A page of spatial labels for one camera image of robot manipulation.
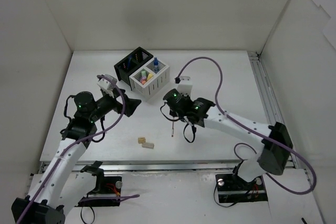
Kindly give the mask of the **red ballpoint pen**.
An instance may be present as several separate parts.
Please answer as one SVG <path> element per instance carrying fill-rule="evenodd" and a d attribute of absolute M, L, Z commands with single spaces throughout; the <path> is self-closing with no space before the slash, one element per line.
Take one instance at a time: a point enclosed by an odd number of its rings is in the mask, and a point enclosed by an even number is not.
<path fill-rule="evenodd" d="M 172 122 L 171 137 L 174 137 L 174 121 Z"/>

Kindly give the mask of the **clear blue-capped spray bottle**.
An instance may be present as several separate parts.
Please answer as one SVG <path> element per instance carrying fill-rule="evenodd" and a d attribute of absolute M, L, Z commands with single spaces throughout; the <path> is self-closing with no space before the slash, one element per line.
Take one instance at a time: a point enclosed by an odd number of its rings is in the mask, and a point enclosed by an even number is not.
<path fill-rule="evenodd" d="M 157 57 L 154 57 L 153 59 L 153 72 L 158 73 L 160 71 L 159 61 Z"/>

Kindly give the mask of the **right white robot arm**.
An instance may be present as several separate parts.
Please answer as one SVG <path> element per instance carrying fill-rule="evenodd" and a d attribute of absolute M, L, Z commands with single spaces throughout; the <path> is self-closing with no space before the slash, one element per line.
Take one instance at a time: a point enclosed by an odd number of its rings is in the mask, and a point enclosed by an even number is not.
<path fill-rule="evenodd" d="M 163 101 L 180 121 L 192 127 L 214 129 L 244 143 L 255 143 L 261 151 L 254 157 L 240 162 L 232 175 L 233 184 L 245 188 L 256 177 L 265 173 L 280 176 L 286 167 L 292 140 L 286 126 L 280 122 L 274 125 L 258 123 L 232 113 L 221 112 L 214 102 L 198 98 L 191 100 L 176 89 L 170 90 Z"/>

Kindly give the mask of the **small wooden stamp block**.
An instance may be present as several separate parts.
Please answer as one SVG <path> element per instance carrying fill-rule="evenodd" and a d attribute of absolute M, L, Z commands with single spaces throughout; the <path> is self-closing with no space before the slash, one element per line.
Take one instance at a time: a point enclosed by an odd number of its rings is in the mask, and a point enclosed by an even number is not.
<path fill-rule="evenodd" d="M 146 138 L 145 137 L 139 137 L 138 138 L 138 143 L 139 144 L 142 144 L 142 143 L 145 143 L 146 142 Z"/>

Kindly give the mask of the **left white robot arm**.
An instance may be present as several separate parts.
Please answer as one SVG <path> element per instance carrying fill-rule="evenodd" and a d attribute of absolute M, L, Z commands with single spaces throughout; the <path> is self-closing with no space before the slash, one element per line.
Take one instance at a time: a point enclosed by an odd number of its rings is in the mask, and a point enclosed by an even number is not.
<path fill-rule="evenodd" d="M 11 210 L 16 223 L 65 223 L 66 216 L 89 192 L 99 192 L 105 186 L 101 162 L 85 166 L 73 181 L 74 191 L 64 189 L 78 159 L 97 135 L 96 122 L 109 112 L 130 117 L 141 104 L 125 93 L 105 92 L 95 100 L 88 91 L 71 95 L 76 112 L 62 132 L 57 152 L 38 184 L 25 198 L 16 198 Z"/>

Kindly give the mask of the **yellow highlighter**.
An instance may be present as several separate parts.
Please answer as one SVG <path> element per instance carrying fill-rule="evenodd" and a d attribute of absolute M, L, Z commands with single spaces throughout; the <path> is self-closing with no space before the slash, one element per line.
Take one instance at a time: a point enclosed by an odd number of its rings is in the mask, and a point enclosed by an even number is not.
<path fill-rule="evenodd" d="M 150 80 L 152 77 L 153 77 L 153 75 L 152 75 L 151 73 L 149 73 L 148 76 L 147 76 L 147 79 L 146 79 L 146 80 L 148 81 L 148 80 Z"/>

